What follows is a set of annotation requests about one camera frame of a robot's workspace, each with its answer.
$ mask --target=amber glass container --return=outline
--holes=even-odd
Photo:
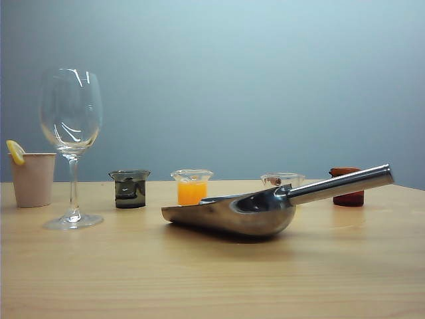
[[[337,177],[348,173],[353,173],[355,171],[360,171],[360,169],[357,167],[333,167],[329,171],[329,174],[331,174],[332,177]],[[335,196],[333,198],[333,203],[339,206],[363,206],[364,202],[365,191],[356,191],[355,193]]]

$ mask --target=wine glass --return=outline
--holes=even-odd
[[[102,123],[102,101],[96,75],[86,70],[60,68],[42,77],[41,128],[47,140],[68,160],[70,207],[58,219],[44,224],[48,229],[77,229],[101,223],[99,215],[80,212],[77,196],[77,165],[94,143]]]

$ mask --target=lemon wedge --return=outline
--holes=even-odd
[[[14,140],[7,140],[6,145],[7,145],[7,148],[9,149],[9,152],[11,152],[13,161],[17,165],[23,165],[25,163],[24,156],[23,156],[25,151],[22,148],[22,146],[20,146]]]

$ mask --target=orange liquid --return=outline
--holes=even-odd
[[[207,196],[207,183],[202,182],[179,182],[177,197],[179,205],[196,205]]]

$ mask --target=metal scoop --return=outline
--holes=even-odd
[[[389,164],[309,185],[273,187],[256,193],[204,198],[198,205],[162,207],[172,222],[231,233],[270,236],[291,222],[298,204],[393,183]]]

